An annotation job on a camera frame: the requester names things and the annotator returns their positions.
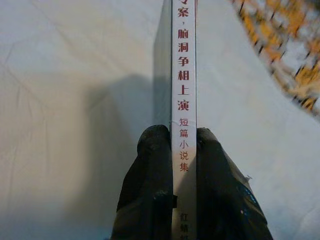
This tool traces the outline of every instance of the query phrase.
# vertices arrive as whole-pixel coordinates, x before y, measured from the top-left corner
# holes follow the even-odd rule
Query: finger
[[[248,180],[209,129],[197,131],[199,239],[272,240]]]
[[[173,175],[168,129],[147,128],[137,152],[123,181],[111,239],[170,239]]]

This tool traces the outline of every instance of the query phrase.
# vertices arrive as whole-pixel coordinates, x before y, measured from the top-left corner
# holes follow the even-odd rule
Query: white book spine
[[[171,150],[172,239],[195,240],[196,205],[196,0],[172,0]]]

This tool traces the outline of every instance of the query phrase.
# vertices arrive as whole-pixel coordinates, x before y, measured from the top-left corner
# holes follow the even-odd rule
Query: gloved hand
[[[123,181],[111,240],[170,240],[174,198],[168,129],[147,128],[137,153]],[[197,239],[273,239],[248,180],[207,128],[197,129],[196,185]]]

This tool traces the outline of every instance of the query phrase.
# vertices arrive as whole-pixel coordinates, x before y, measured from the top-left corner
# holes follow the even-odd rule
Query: white fabric
[[[1,240],[110,235],[137,140],[156,121],[161,8],[0,1]],[[252,177],[275,239],[319,239],[319,122],[282,95],[228,1],[198,1],[197,14],[198,126]]]

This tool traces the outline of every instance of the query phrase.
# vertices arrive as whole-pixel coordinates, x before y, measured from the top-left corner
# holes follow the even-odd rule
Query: white surface
[[[0,2],[0,239],[108,237],[153,119],[159,0]],[[320,125],[282,96],[228,1],[198,3],[198,125],[275,239],[320,239]]]

